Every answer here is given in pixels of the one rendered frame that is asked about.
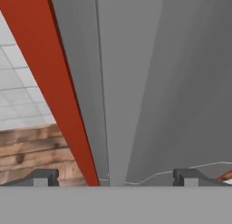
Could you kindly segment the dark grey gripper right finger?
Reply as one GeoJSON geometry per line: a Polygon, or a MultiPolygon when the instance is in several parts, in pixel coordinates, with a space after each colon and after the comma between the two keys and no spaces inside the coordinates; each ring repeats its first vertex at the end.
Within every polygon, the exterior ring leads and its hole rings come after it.
{"type": "Polygon", "coordinates": [[[200,187],[200,186],[230,186],[222,180],[212,179],[204,175],[197,169],[175,169],[173,171],[173,185],[182,187],[200,187]]]}

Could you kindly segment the red and white cupboard corner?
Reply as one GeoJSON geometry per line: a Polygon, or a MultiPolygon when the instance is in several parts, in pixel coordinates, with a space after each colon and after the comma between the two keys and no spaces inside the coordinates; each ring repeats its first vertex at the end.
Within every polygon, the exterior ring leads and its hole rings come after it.
{"type": "Polygon", "coordinates": [[[217,177],[218,185],[232,186],[232,170],[225,172],[217,177]]]}

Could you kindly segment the grey fridge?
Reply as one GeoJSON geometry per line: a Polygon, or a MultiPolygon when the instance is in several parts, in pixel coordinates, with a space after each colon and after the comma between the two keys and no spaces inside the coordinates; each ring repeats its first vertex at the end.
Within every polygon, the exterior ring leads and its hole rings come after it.
{"type": "Polygon", "coordinates": [[[232,0],[51,0],[103,186],[232,170],[232,0]]]}

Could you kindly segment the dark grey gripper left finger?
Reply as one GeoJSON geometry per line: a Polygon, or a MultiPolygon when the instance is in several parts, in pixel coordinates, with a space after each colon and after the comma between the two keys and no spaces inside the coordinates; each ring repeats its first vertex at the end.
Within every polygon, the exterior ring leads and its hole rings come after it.
{"type": "Polygon", "coordinates": [[[21,179],[4,183],[4,186],[58,187],[58,177],[57,169],[36,169],[21,179]]]}

